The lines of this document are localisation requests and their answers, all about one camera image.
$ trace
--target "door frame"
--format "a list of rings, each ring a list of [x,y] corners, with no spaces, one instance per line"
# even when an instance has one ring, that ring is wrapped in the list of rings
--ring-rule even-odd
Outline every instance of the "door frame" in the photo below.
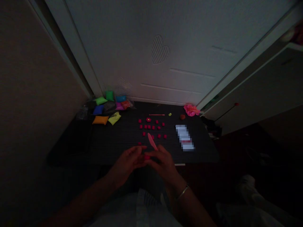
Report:
[[[105,91],[101,80],[102,75],[96,76],[90,63],[84,45],[81,41],[73,18],[67,7],[65,0],[45,0],[50,12],[57,22],[66,42],[75,56],[89,86],[96,97]],[[257,42],[249,52],[223,77],[221,81],[199,102],[194,103],[198,109],[204,107],[212,100],[224,87],[235,79],[247,66],[258,58],[267,48],[269,48],[278,38],[280,38],[289,28],[302,19],[303,2],[297,2],[285,15]]]

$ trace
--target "white door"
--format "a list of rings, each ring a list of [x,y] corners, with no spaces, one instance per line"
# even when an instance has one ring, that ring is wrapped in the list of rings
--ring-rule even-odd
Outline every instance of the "white door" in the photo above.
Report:
[[[199,103],[295,1],[66,0],[103,90]]]

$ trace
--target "pink clay tool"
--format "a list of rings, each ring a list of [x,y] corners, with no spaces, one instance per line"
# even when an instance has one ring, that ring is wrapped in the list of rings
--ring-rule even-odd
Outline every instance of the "pink clay tool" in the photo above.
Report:
[[[147,136],[148,136],[149,142],[151,143],[151,146],[157,151],[158,148],[157,148],[157,146],[155,145],[155,142],[154,142],[154,140],[152,139],[152,136],[151,136],[149,133],[147,134]]]

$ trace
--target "purple clay packet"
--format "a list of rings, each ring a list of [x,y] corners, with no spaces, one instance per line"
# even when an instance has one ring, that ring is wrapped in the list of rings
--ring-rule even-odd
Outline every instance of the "purple clay packet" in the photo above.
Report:
[[[120,102],[116,102],[116,110],[124,110]]]

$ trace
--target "plastic bag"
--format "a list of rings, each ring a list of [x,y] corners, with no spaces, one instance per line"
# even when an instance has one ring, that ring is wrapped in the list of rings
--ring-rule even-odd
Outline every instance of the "plastic bag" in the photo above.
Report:
[[[86,105],[82,106],[76,115],[76,120],[87,120],[88,107]]]
[[[116,112],[116,103],[108,101],[104,103],[103,114],[112,114]]]
[[[133,101],[130,101],[129,99],[127,99],[126,101],[124,102],[121,102],[121,105],[123,107],[123,109],[127,109],[127,108],[130,108],[130,109],[136,109],[135,106],[134,106],[134,102]]]

